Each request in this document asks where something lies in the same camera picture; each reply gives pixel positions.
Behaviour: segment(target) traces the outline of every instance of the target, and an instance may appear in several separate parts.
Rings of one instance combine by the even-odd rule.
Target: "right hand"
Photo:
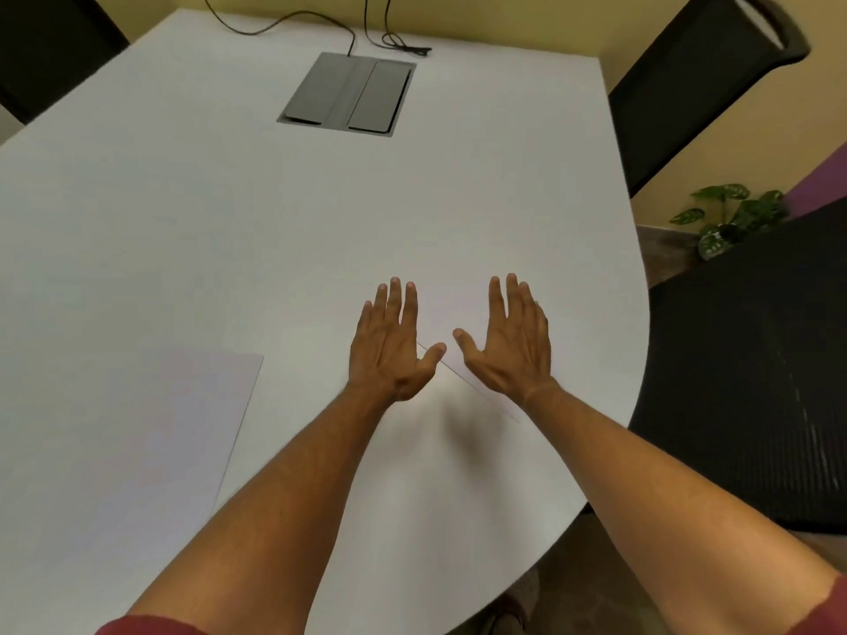
[[[471,335],[461,328],[453,330],[453,337],[468,370],[488,388],[523,407],[538,389],[558,384],[550,374],[547,317],[533,300],[529,285],[518,285],[517,276],[509,274],[506,298],[508,316],[500,278],[494,276],[488,286],[489,321],[484,350],[479,350]]]

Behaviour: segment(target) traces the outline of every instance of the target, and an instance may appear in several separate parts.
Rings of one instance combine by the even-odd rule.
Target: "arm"
[[[837,572],[733,495],[574,396],[550,374],[544,311],[526,283],[489,290],[468,368],[520,405],[564,459],[618,552],[679,635],[781,635],[826,597]]]
[[[130,608],[208,635],[302,633],[330,559],[347,494],[379,419],[435,374],[446,351],[418,361],[418,296],[399,278],[365,303],[350,380],[314,421],[212,517]]]

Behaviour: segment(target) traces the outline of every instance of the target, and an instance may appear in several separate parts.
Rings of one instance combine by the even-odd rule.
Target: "chair handle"
[[[811,47],[799,26],[788,13],[773,0],[744,0],[757,10],[768,21],[771,28],[783,42],[784,48],[779,52],[778,67],[786,64],[799,63],[808,56]]]

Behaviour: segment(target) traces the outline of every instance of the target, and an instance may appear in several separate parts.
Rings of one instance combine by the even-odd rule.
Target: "black cable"
[[[403,39],[396,33],[393,33],[388,28],[388,11],[391,8],[391,0],[387,0],[386,2],[386,15],[383,20],[385,22],[386,31],[382,34],[381,42],[375,42],[371,39],[371,36],[367,33],[367,0],[365,0],[365,37],[367,41],[370,42],[374,46],[378,46],[380,49],[389,49],[391,51],[401,51],[403,53],[411,53],[414,56],[418,57],[427,57],[429,52],[432,51],[432,47],[430,46],[409,46]]]
[[[282,16],[282,18],[280,18],[278,20],[274,20],[268,26],[266,26],[264,29],[259,29],[258,31],[242,31],[242,30],[236,29],[233,26],[228,25],[224,21],[223,18],[221,18],[219,15],[217,15],[217,11],[212,8],[211,4],[209,4],[209,0],[203,0],[203,1],[206,2],[206,6],[208,7],[209,11],[212,12],[212,15],[214,15],[217,18],[218,22],[223,24],[227,29],[229,29],[233,33],[238,33],[238,35],[261,35],[265,31],[270,31],[270,29],[275,27],[277,24],[280,24],[281,22],[284,22],[287,19],[294,18],[295,16],[298,16],[298,15],[313,15],[316,18],[321,18],[322,20],[325,20],[326,22],[329,22],[330,24],[334,24],[335,26],[340,27],[341,29],[344,29],[344,31],[346,31],[347,33],[349,33],[352,36],[352,39],[350,40],[350,48],[347,49],[347,55],[350,55],[353,52],[353,47],[356,45],[356,34],[354,33],[353,29],[348,27],[346,24],[342,24],[341,22],[339,22],[338,20],[336,20],[334,18],[331,18],[329,15],[323,15],[323,13],[318,13],[316,11],[294,11],[293,13],[289,13],[288,15]]]

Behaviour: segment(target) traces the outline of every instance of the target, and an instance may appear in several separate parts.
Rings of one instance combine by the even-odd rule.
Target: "potted plant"
[[[766,191],[751,200],[750,190],[743,184],[716,184],[693,192],[691,197],[698,202],[719,202],[721,205],[721,222],[705,223],[700,230],[697,252],[704,261],[723,254],[750,236],[768,231],[788,216],[784,194],[779,190]],[[705,220],[705,209],[691,207],[670,222],[689,225],[701,220]]]

